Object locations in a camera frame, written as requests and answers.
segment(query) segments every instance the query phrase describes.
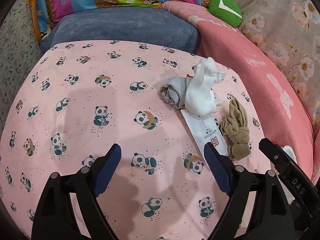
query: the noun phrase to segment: green pillow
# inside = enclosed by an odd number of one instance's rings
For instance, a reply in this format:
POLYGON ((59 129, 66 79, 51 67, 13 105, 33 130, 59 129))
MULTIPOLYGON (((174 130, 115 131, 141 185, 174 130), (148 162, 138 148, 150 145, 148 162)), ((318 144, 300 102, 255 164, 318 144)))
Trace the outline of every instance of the green pillow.
POLYGON ((241 10, 233 0, 210 0, 208 7, 208 12, 232 27, 242 22, 241 10))

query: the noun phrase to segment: ribbed blue pad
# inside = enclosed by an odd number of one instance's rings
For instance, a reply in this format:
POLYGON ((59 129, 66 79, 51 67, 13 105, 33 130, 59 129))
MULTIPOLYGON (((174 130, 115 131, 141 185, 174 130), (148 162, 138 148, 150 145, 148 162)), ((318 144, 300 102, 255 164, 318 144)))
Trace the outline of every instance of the ribbed blue pad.
POLYGON ((107 161, 104 163, 101 170, 96 176, 96 187, 92 190, 95 197, 106 191, 108 184, 111 180, 121 159, 121 148, 117 145, 114 150, 109 154, 107 161))
POLYGON ((217 155, 210 148, 209 143, 204 146, 204 158, 207 161, 220 190, 229 195, 231 192, 230 176, 224 169, 224 166, 217 155))

